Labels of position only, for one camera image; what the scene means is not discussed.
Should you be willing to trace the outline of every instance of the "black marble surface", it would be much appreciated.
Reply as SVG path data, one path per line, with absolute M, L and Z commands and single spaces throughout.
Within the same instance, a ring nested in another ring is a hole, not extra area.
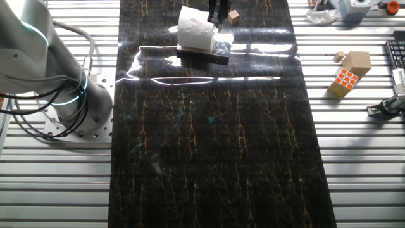
M 336 227 L 286 0 L 233 1 L 229 66 L 181 66 L 183 5 L 121 1 L 108 227 Z

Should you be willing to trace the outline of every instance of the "black cable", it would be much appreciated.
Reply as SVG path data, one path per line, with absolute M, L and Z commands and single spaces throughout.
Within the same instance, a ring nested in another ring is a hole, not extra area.
M 42 110 L 46 109 L 47 107 L 49 107 L 56 100 L 56 98 L 59 96 L 59 94 L 61 94 L 62 91 L 63 91 L 63 89 L 59 89 L 59 91 L 56 92 L 56 94 L 53 96 L 53 98 L 47 104 L 45 104 L 44 106 L 42 106 L 36 110 L 24 111 L 24 112 L 0 110 L 0 113 L 9 114 L 9 115 L 21 115 L 21 116 L 37 113 L 37 112 L 42 111 Z
M 0 94 L 0 97 L 2 97 L 2 98 L 10 98 L 10 99 L 21 99 L 21 100 L 40 99 L 40 98 L 44 98 L 46 96 L 49 96 L 49 95 L 53 94 L 54 92 L 58 92 L 60 89 L 64 89 L 66 87 L 67 83 L 69 83 L 69 81 L 66 82 L 65 84 L 59 86 L 58 88 L 52 90 L 52 91 L 49 91 L 49 92 L 47 92 L 45 94 L 40 94 L 40 95 L 37 95 L 37 96 L 27 96 L 27 97 L 25 97 L 25 96 L 14 96 L 14 95 Z
M 73 121 L 73 123 L 72 123 L 69 127 L 67 127 L 66 130 L 64 130 L 63 132 L 61 132 L 61 133 L 59 133 L 59 134 L 57 134 L 57 135 L 55 135 L 55 136 L 49 136 L 49 135 L 47 135 L 47 134 L 45 134 L 45 133 L 43 133 L 43 132 L 37 130 L 34 126 L 30 125 L 30 124 L 27 122 L 27 120 L 25 119 L 24 116 L 21 116 L 21 118 L 23 119 L 23 121 L 24 121 L 25 124 L 27 124 L 27 125 L 28 125 L 32 130 L 34 130 L 35 132 L 39 133 L 39 135 L 33 134 L 33 133 L 29 132 L 26 128 L 24 128 L 24 127 L 21 125 L 20 121 L 17 119 L 17 117 L 16 117 L 15 115 L 13 115 L 13 117 L 14 117 L 16 123 L 17 123 L 26 133 L 30 134 L 30 135 L 33 136 L 33 137 L 43 137 L 44 139 L 54 139 L 54 138 L 57 138 L 57 137 L 65 137 L 65 136 L 71 134 L 72 132 L 74 132 L 74 131 L 83 123 L 83 121 L 85 120 L 85 118 L 86 118 L 86 116 L 87 116 L 88 105 L 89 105 L 89 104 L 88 104 L 88 102 L 84 99 L 84 98 L 85 98 L 85 96 L 84 96 L 84 88 L 83 88 L 83 87 L 80 87 L 80 90 L 81 90 L 81 92 L 79 93 L 79 96 L 80 96 L 82 102 L 85 102 L 85 105 L 86 105 L 86 107 L 85 107 L 85 113 L 84 113 L 84 115 L 83 115 L 83 118 L 82 118 L 81 121 L 75 126 L 75 124 L 76 124 L 77 121 L 79 120 L 80 116 L 82 115 L 82 112 L 79 112 L 78 115 L 76 116 L 75 120 Z M 19 104 L 18 104 L 18 101 L 17 101 L 17 100 L 16 100 L 16 107 L 17 107 L 18 111 L 20 111 Z
M 82 86 L 80 86 L 79 89 L 81 90 L 81 91 L 79 92 L 79 98 L 81 98 L 82 102 L 78 104 L 78 107 L 80 107 L 80 106 L 83 104 L 83 102 L 85 102 L 85 104 L 86 104 L 85 115 L 83 116 L 83 118 L 81 119 L 81 121 L 76 125 L 76 127 L 73 128 L 73 126 L 75 126 L 75 124 L 76 124 L 77 121 L 79 120 L 80 116 L 82 115 L 82 111 L 80 111 L 80 112 L 78 113 L 78 115 L 76 116 L 76 118 L 75 118 L 75 120 L 73 121 L 73 123 L 72 123 L 69 127 L 67 127 L 66 130 L 64 130 L 63 132 L 61 132 L 61 133 L 59 133 L 59 134 L 57 134 L 57 135 L 55 135 L 55 136 L 48 136 L 48 135 L 47 135 L 45 138 L 48 138 L 48 137 L 51 137 L 51 138 L 53 138 L 53 137 L 65 137 L 65 136 L 71 134 L 72 132 L 74 132 L 74 131 L 83 123 L 84 119 L 85 119 L 86 116 L 87 116 L 88 102 L 84 99 L 84 97 L 85 97 L 85 96 L 84 96 L 84 88 L 83 88 Z

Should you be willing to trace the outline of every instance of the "black keyboard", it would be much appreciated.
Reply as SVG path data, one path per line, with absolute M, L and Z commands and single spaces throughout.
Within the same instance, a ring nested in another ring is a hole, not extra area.
M 385 48 L 393 69 L 398 68 L 399 60 L 405 63 L 405 41 L 387 41 Z

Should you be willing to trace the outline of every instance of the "wooden block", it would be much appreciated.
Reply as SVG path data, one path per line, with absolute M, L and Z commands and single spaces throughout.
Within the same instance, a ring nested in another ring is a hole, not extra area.
M 335 60 L 336 61 L 342 61 L 344 59 L 344 52 L 343 51 L 338 51 L 335 55 Z
M 362 78 L 371 69 L 370 54 L 366 51 L 351 51 L 342 64 L 343 68 Z
M 236 10 L 233 10 L 228 13 L 228 21 L 231 25 L 235 25 L 236 23 L 239 22 L 240 15 Z

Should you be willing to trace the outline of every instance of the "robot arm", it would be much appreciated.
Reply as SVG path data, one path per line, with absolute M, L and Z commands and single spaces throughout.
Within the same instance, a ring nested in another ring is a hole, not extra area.
M 67 84 L 66 80 L 78 86 Z M 78 113 L 83 102 L 87 103 L 88 115 L 78 131 L 96 129 L 109 118 L 111 96 L 86 75 L 63 44 L 45 2 L 0 0 L 0 92 L 47 94 L 63 85 L 66 86 L 56 99 L 54 94 L 44 99 L 51 103 L 66 127 L 72 119 L 64 117 Z M 81 94 L 85 94 L 85 101 L 79 99 Z
M 399 67 L 392 70 L 394 95 L 380 104 L 367 107 L 371 117 L 392 118 L 405 111 L 405 71 L 404 63 L 399 60 Z
M 216 8 L 216 0 L 209 0 L 209 15 L 208 21 L 214 23 L 215 26 L 221 27 L 224 19 L 228 18 L 228 12 L 230 11 L 231 0 L 219 0 L 220 7 L 218 9 L 217 17 L 214 18 L 215 15 L 215 8 Z

